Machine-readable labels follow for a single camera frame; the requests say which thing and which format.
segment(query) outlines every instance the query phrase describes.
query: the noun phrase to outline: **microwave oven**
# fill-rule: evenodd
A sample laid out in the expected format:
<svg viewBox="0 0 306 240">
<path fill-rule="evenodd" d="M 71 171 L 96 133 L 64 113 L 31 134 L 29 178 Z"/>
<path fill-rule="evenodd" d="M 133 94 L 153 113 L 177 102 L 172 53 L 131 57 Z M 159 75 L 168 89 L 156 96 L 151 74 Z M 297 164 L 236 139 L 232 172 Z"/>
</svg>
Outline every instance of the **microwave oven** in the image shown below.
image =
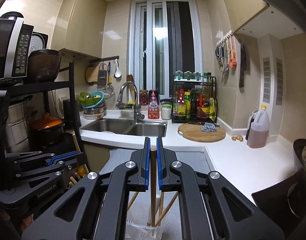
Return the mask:
<svg viewBox="0 0 306 240">
<path fill-rule="evenodd" d="M 20 17 L 0 19 L 0 87 L 15 85 L 26 76 L 33 29 Z"/>
</svg>

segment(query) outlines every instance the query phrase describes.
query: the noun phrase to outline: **pink bottle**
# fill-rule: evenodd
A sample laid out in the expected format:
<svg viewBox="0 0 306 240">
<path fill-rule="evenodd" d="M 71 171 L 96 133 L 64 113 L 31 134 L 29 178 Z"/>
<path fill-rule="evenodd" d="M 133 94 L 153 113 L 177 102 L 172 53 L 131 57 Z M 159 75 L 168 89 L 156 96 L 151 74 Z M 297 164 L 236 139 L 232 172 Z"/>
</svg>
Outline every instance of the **pink bottle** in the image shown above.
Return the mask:
<svg viewBox="0 0 306 240">
<path fill-rule="evenodd" d="M 158 104 L 157 99 L 155 97 L 154 92 L 151 94 L 151 98 L 148 104 L 148 118 L 149 119 L 159 119 L 159 111 L 158 111 Z"/>
</svg>

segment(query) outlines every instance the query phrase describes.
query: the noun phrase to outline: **cabinet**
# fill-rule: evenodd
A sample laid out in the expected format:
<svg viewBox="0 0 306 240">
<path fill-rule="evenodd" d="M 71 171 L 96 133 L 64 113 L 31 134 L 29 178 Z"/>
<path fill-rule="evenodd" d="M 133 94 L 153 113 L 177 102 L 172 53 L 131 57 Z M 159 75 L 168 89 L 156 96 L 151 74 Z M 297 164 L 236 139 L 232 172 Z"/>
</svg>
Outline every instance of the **cabinet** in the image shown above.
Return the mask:
<svg viewBox="0 0 306 240">
<path fill-rule="evenodd" d="M 110 158 L 109 149 L 87 142 L 84 142 L 84 149 L 90 171 L 101 171 Z"/>
<path fill-rule="evenodd" d="M 224 0 L 224 3 L 234 32 L 269 8 L 263 0 Z"/>
<path fill-rule="evenodd" d="M 63 0 L 51 49 L 101 58 L 106 9 L 105 0 Z"/>
</svg>

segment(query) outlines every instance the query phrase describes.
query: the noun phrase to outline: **wall vent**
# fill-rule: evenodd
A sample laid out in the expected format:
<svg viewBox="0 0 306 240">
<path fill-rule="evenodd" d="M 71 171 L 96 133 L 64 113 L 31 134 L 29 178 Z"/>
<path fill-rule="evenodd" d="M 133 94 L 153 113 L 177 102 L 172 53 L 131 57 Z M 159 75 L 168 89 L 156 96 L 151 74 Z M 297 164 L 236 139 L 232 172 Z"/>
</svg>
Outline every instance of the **wall vent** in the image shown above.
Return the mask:
<svg viewBox="0 0 306 240">
<path fill-rule="evenodd" d="M 263 102 L 270 103 L 271 95 L 271 67 L 270 58 L 263 59 Z"/>
<path fill-rule="evenodd" d="M 276 100 L 275 104 L 282 106 L 283 100 L 283 65 L 282 60 L 275 58 L 276 60 Z"/>
</svg>

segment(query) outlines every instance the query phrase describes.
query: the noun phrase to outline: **double stainless sink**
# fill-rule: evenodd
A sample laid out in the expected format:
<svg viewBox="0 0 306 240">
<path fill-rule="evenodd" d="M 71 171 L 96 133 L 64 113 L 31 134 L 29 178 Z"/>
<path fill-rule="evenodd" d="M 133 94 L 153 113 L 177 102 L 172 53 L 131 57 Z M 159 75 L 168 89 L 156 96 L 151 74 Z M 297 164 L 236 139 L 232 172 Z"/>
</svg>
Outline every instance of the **double stainless sink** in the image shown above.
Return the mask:
<svg viewBox="0 0 306 240">
<path fill-rule="evenodd" d="M 108 131 L 117 134 L 137 136 L 165 137 L 166 126 L 167 123 L 161 121 L 141 121 L 139 123 L 134 123 L 130 120 L 99 119 L 82 127 L 81 129 L 96 132 Z"/>
</svg>

